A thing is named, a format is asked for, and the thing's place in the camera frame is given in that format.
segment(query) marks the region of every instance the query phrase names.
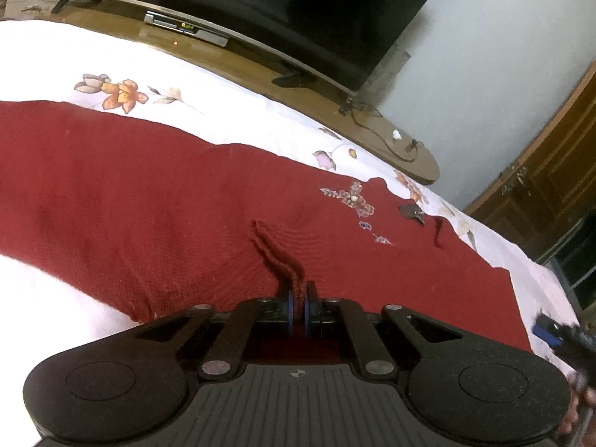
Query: tv stand leg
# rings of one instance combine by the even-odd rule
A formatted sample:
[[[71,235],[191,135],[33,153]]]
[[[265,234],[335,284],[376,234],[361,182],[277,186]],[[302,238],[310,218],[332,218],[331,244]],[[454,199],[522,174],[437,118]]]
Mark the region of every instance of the tv stand leg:
[[[54,6],[54,8],[52,8],[52,13],[55,15],[56,13],[60,13],[61,9],[64,8],[64,6],[69,2],[70,0],[59,0],[58,3],[56,3],[56,5]],[[87,1],[94,1],[96,3],[99,3],[101,0],[87,0]]]
[[[303,88],[317,80],[315,76],[302,69],[290,65],[287,65],[287,67],[290,69],[290,72],[285,74],[285,76],[275,77],[271,81],[272,84],[280,88]]]

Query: floral pattern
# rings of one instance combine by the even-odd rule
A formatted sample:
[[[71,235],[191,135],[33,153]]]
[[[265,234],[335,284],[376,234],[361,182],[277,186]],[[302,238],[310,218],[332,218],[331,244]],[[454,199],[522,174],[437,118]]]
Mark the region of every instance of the floral pattern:
[[[137,102],[145,104],[149,100],[147,94],[138,92],[138,88],[136,82],[129,79],[123,80],[120,84],[104,83],[101,90],[109,94],[109,97],[103,101],[101,107],[104,111],[122,107],[124,114],[128,114],[135,108]]]
[[[405,186],[410,193],[410,199],[414,200],[416,203],[420,201],[429,204],[428,200],[424,196],[424,194],[418,188],[418,185],[412,180],[410,180],[407,176],[405,176],[401,171],[393,170],[395,172],[395,179],[400,182],[403,186]]]
[[[334,133],[333,131],[329,131],[329,129],[325,129],[323,127],[320,127],[319,129],[321,131],[323,131],[325,134],[333,136],[336,139],[341,139],[336,133]],[[337,169],[337,165],[336,165],[336,162],[333,161],[333,153],[335,153],[340,147],[349,146],[349,145],[350,145],[350,143],[342,143],[340,145],[337,145],[330,152],[327,152],[324,150],[318,150],[318,151],[315,151],[312,155],[317,159],[317,164],[319,165],[319,167],[321,167],[327,171],[329,171],[329,170],[335,171]],[[358,153],[356,152],[356,149],[354,149],[354,148],[348,149],[348,155],[350,155],[350,157],[352,157],[354,159],[358,159]]]
[[[164,93],[150,86],[147,86],[147,88],[149,89],[148,93],[159,96],[158,99],[153,101],[153,104],[180,102],[196,111],[194,107],[183,101],[180,89],[178,88],[167,88]],[[101,103],[104,111],[122,107],[124,113],[128,114],[135,108],[137,103],[145,104],[149,100],[149,96],[146,93],[139,92],[139,86],[133,80],[125,79],[120,83],[114,84],[105,74],[99,76],[83,74],[83,80],[78,82],[74,86],[74,89],[84,94],[97,94],[98,92],[108,94],[108,97]]]
[[[335,139],[342,140],[336,133],[334,133],[331,129],[327,129],[326,127],[320,127],[319,131],[322,131],[325,134],[328,134],[329,136],[334,137]]]
[[[340,190],[335,191],[329,188],[321,188],[321,192],[326,197],[338,198],[342,200],[344,205],[356,210],[359,217],[366,218],[374,214],[374,207],[367,203],[362,196],[362,183],[354,182],[350,187],[350,191]]]
[[[335,161],[325,151],[315,151],[312,155],[317,159],[318,165],[324,170],[336,170],[337,165]]]
[[[474,236],[472,225],[470,225],[470,222],[466,220],[466,216],[463,215],[463,213],[460,213],[459,210],[452,209],[451,206],[449,206],[449,204],[445,200],[443,200],[443,198],[439,197],[439,200],[441,201],[443,206],[440,207],[440,209],[438,210],[438,214],[445,218],[451,217],[457,219],[457,230],[455,231],[455,233],[459,237],[466,235],[474,251],[478,252],[476,250],[476,237]]]
[[[335,191],[330,188],[321,188],[321,193],[326,197],[330,198],[337,198],[341,200],[344,205],[347,205],[351,209],[355,209],[358,213],[358,216],[361,218],[369,217],[374,214],[374,207],[367,203],[367,201],[362,196],[362,183],[361,182],[354,182],[352,186],[350,186],[350,191],[340,190]],[[363,230],[368,232],[372,232],[373,226],[365,221],[358,222],[358,225]],[[375,242],[378,244],[385,244],[385,245],[393,245],[388,239],[385,237],[381,237],[376,234],[372,234],[375,238]]]

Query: door handle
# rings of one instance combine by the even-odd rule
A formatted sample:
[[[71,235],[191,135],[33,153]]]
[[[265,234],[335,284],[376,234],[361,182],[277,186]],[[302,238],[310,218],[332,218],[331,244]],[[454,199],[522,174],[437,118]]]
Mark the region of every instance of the door handle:
[[[525,166],[517,170],[516,174],[513,175],[513,177],[501,187],[501,195],[507,195],[511,193],[517,186],[521,186],[522,188],[526,189],[528,196],[532,196],[532,193],[528,189],[525,181],[527,174],[528,169]]]

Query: red knitted fabric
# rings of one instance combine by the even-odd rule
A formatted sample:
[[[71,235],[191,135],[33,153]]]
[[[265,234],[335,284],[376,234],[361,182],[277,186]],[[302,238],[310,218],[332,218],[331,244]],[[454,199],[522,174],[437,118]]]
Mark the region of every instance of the red knitted fabric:
[[[508,272],[447,221],[403,218],[381,179],[346,199],[350,177],[64,103],[0,103],[0,133],[0,253],[132,319],[231,309],[281,277],[300,299],[313,279],[530,351]]]

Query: wooden door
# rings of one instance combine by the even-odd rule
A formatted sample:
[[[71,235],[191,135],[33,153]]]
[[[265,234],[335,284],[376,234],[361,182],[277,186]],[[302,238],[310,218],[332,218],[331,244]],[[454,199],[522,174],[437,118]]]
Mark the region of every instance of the wooden door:
[[[596,204],[596,62],[534,142],[466,213],[543,256]]]

